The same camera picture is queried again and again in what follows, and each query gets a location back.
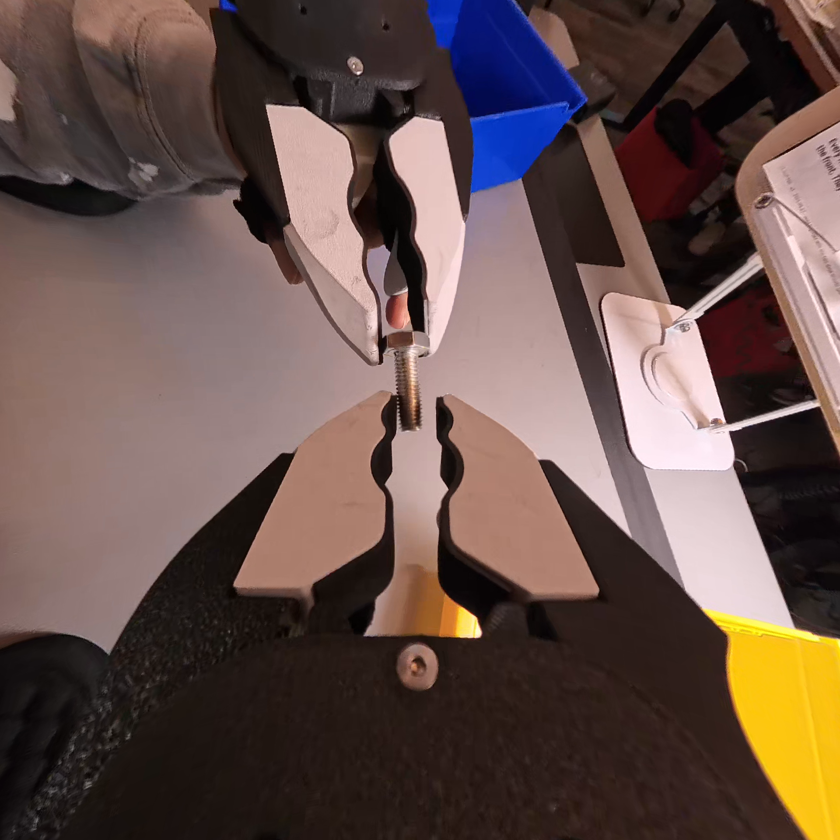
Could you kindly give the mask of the person's left forearm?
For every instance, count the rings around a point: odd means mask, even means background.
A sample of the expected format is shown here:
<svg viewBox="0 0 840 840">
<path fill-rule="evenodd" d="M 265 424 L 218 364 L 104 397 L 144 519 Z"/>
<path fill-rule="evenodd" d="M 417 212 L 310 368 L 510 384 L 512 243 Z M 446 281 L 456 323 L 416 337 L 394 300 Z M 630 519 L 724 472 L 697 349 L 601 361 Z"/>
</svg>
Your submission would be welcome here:
<svg viewBox="0 0 840 840">
<path fill-rule="evenodd" d="M 188 2 L 2 2 L 2 176 L 132 201 L 236 188 L 215 59 Z"/>
</svg>

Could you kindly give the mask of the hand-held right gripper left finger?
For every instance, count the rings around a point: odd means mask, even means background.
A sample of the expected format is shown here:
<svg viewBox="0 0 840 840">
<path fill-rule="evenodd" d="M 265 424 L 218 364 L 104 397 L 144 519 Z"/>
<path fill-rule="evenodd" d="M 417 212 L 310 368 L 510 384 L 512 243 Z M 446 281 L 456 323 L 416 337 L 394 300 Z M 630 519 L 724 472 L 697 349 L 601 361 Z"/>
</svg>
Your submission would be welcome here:
<svg viewBox="0 0 840 840">
<path fill-rule="evenodd" d="M 375 602 L 395 565 L 396 398 L 375 392 L 295 450 L 234 580 L 238 595 L 280 597 L 304 614 L 346 616 Z"/>
</svg>

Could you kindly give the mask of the silver hex bolt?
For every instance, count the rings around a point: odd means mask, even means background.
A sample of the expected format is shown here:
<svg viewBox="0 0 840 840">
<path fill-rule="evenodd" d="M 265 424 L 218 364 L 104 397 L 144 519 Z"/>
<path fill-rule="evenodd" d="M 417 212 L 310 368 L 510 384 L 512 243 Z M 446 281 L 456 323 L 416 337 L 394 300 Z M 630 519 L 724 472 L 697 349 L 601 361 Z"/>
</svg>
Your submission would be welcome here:
<svg viewBox="0 0 840 840">
<path fill-rule="evenodd" d="M 399 423 L 403 432 L 416 432 L 423 425 L 423 400 L 419 361 L 431 351 L 424 332 L 398 331 L 385 336 L 384 354 L 393 357 Z"/>
</svg>

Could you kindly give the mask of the black office chair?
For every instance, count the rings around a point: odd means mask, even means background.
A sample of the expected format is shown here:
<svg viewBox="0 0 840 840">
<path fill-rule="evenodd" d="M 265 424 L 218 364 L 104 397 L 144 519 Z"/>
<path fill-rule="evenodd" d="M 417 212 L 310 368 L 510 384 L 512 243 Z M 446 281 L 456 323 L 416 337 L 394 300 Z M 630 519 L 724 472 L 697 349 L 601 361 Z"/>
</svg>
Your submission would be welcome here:
<svg viewBox="0 0 840 840">
<path fill-rule="evenodd" d="M 109 656 L 82 637 L 25 637 L 1 651 L 1 838 L 52 773 L 96 699 Z"/>
</svg>

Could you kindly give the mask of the yellow plastic bin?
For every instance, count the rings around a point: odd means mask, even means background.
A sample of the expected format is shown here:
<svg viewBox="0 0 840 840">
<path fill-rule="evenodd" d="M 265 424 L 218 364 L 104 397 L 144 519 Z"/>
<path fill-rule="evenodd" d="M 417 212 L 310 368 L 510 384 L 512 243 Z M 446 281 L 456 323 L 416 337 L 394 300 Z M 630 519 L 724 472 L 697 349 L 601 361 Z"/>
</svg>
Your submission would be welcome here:
<svg viewBox="0 0 840 840">
<path fill-rule="evenodd" d="M 839 641 L 707 611 L 728 636 L 731 697 L 777 795 L 807 838 L 839 838 Z"/>
</svg>

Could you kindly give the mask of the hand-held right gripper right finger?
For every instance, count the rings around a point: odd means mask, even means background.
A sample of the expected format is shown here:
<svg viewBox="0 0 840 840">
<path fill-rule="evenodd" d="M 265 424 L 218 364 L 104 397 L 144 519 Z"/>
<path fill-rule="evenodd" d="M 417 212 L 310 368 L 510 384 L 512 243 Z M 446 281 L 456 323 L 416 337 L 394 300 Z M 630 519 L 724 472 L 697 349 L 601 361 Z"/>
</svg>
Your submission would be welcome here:
<svg viewBox="0 0 840 840">
<path fill-rule="evenodd" d="M 592 601 L 599 586 L 542 465 L 520 438 L 456 396 L 437 399 L 446 492 L 437 577 L 462 607 Z"/>
</svg>

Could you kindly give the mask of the instruction sheet stand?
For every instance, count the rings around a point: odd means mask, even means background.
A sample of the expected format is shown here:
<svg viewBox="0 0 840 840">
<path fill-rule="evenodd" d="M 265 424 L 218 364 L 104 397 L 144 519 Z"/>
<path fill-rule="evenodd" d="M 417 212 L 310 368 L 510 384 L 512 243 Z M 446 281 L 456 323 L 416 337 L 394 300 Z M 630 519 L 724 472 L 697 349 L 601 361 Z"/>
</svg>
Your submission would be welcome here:
<svg viewBox="0 0 840 840">
<path fill-rule="evenodd" d="M 600 310 L 626 441 L 647 469 L 720 471 L 734 463 L 732 433 L 822 411 L 838 419 L 838 141 L 835 122 L 781 153 L 759 157 L 743 217 L 758 247 L 689 309 L 610 292 Z M 728 294 L 764 272 L 794 343 L 813 368 L 816 396 L 729 422 L 697 325 Z"/>
</svg>

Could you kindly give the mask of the red bag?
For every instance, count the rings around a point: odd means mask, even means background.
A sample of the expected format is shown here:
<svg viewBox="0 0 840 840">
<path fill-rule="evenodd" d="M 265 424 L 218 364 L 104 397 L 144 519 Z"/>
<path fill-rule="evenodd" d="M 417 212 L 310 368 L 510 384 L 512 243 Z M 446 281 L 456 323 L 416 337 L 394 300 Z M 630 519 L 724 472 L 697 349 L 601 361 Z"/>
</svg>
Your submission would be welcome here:
<svg viewBox="0 0 840 840">
<path fill-rule="evenodd" d="M 719 177 L 725 159 L 685 100 L 657 106 L 619 143 L 616 161 L 645 223 L 685 216 Z"/>
</svg>

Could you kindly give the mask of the blue plastic bin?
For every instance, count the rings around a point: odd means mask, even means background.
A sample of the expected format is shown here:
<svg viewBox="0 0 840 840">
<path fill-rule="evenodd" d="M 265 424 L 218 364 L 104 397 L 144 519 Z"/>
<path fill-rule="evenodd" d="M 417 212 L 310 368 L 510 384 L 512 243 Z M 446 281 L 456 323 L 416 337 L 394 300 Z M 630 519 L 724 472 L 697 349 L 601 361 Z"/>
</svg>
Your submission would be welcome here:
<svg viewBox="0 0 840 840">
<path fill-rule="evenodd" d="M 428 1 L 472 130 L 471 192 L 520 180 L 586 97 L 520 4 Z"/>
</svg>

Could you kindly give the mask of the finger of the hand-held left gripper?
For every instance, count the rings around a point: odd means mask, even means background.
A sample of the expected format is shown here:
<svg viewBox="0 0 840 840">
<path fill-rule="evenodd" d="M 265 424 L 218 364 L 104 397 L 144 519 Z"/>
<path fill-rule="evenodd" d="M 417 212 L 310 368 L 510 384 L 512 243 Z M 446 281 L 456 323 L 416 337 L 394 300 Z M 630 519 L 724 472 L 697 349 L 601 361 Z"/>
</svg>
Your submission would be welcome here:
<svg viewBox="0 0 840 840">
<path fill-rule="evenodd" d="M 385 158 L 395 177 L 396 261 L 408 310 L 435 353 L 455 304 L 466 239 L 443 123 L 409 119 L 385 141 Z"/>
<path fill-rule="evenodd" d="M 289 220 L 283 236 L 322 313 L 368 365 L 382 364 L 382 313 L 354 215 L 350 137 L 298 105 L 267 104 Z"/>
</svg>

